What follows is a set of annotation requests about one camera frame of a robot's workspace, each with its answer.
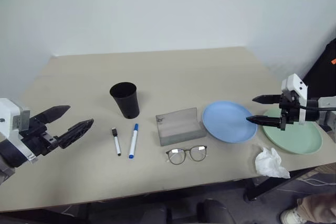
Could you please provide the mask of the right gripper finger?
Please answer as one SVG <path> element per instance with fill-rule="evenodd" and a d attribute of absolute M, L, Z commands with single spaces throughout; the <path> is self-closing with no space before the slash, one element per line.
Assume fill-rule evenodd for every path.
<path fill-rule="evenodd" d="M 261 126 L 270 126 L 280 128 L 281 121 L 280 118 L 269 117 L 264 115 L 253 115 L 246 117 L 246 120 Z"/>
<path fill-rule="evenodd" d="M 259 95 L 252 99 L 252 101 L 260 104 L 278 104 L 280 101 L 281 95 L 271 94 L 271 95 Z"/>

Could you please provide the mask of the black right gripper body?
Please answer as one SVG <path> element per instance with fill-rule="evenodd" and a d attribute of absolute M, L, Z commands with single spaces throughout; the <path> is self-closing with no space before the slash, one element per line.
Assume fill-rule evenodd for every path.
<path fill-rule="evenodd" d="M 279 108 L 281 109 L 280 129 L 282 131 L 285 130 L 287 124 L 293 124 L 299 121 L 299 96 L 294 91 L 290 91 L 288 95 L 289 96 L 286 96 L 283 93 L 279 100 Z"/>

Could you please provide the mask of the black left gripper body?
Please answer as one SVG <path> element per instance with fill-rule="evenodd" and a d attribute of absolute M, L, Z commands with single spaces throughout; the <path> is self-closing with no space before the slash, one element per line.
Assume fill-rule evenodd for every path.
<path fill-rule="evenodd" d="M 19 134 L 22 137 L 22 142 L 35 156 L 46 156 L 58 147 L 56 139 L 47 132 L 46 125 L 39 118 L 30 118 L 28 129 L 20 131 Z"/>

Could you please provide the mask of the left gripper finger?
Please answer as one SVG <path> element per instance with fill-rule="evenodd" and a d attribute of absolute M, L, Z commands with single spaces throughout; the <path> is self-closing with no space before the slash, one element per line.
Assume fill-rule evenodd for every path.
<path fill-rule="evenodd" d="M 92 127 L 94 119 L 89 119 L 81 121 L 71 128 L 61 136 L 55 136 L 57 144 L 60 148 L 67 148 L 69 145 L 80 139 L 85 133 Z"/>
<path fill-rule="evenodd" d="M 49 124 L 61 118 L 69 109 L 70 109 L 69 105 L 53 106 L 33 116 L 31 120 L 39 121 L 40 123 L 43 123 L 43 124 Z"/>

